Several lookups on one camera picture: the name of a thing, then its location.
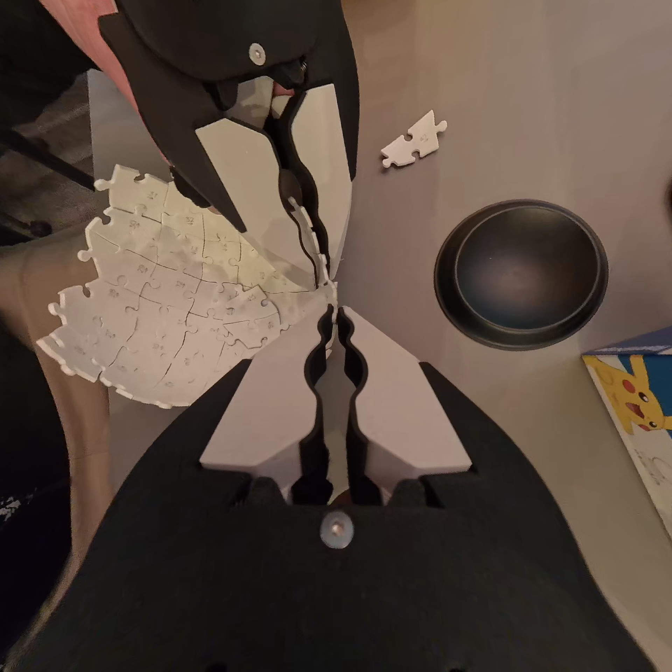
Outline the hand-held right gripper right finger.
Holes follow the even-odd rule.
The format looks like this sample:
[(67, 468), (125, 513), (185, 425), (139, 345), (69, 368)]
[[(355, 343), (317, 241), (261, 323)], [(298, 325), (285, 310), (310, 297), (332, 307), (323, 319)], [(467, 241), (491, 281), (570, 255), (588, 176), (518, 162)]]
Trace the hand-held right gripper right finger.
[(349, 307), (337, 315), (355, 386), (346, 451), (352, 501), (387, 501), (398, 483), (472, 466), (420, 361)]

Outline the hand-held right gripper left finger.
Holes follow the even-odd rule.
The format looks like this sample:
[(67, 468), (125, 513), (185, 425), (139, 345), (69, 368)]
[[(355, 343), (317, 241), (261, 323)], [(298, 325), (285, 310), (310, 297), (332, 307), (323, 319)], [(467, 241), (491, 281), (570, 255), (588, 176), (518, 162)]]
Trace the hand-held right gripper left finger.
[(334, 308), (307, 315), (248, 366), (200, 464), (272, 479), (285, 498), (330, 499), (329, 450), (316, 383), (327, 368)]

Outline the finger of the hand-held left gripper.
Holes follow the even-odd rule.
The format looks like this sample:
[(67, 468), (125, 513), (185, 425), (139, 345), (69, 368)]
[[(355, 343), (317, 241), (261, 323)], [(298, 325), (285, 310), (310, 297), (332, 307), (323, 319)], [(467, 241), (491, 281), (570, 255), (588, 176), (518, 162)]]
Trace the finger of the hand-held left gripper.
[(348, 230), (352, 179), (334, 84), (291, 97), (285, 129), (290, 170), (298, 178), (329, 275), (335, 277)]
[(280, 166), (270, 138), (227, 118), (197, 129), (196, 136), (245, 226), (245, 240), (291, 282), (316, 289), (319, 250), (300, 184)]

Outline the partly built puzzle ball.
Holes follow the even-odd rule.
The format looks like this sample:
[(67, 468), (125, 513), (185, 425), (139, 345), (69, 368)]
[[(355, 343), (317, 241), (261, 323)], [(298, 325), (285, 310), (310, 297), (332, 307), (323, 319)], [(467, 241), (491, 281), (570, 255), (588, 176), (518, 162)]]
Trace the partly built puzzle ball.
[(172, 181), (117, 164), (94, 186), (107, 192), (107, 220), (87, 225), (78, 258), (97, 278), (58, 293), (48, 310), (61, 325), (36, 342), (67, 375), (186, 407), (315, 302), (337, 306), (334, 281), (314, 290), (290, 281)]

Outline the person's left forearm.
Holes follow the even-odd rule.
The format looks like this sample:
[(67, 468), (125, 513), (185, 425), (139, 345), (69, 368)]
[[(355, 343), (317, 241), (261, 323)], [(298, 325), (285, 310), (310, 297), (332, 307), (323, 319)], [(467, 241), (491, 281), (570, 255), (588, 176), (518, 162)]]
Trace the person's left forearm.
[(1, 127), (33, 122), (93, 61), (39, 1), (1, 2)]

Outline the black round ball stand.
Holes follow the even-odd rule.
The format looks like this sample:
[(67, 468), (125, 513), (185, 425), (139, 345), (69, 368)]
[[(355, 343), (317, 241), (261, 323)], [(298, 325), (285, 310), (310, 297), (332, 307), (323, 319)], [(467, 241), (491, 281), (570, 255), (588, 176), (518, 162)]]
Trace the black round ball stand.
[(433, 287), (445, 317), (489, 348), (529, 351), (573, 336), (600, 308), (609, 264), (566, 208), (514, 199), (470, 214), (447, 236)]

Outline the blue puzzle box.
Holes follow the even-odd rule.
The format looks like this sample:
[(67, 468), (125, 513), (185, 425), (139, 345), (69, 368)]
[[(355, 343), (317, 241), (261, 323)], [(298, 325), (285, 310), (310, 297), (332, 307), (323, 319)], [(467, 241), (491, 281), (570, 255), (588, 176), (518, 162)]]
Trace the blue puzzle box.
[(671, 328), (581, 356), (671, 535)]

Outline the person's left hand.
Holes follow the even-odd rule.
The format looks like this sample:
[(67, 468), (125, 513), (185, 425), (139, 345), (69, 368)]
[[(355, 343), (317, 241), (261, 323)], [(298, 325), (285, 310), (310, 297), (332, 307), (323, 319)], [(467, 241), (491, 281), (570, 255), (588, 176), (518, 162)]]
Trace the person's left hand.
[(139, 106), (124, 66), (100, 32), (102, 16), (119, 14), (115, 1), (40, 1), (72, 41), (104, 72), (128, 100), (134, 111)]

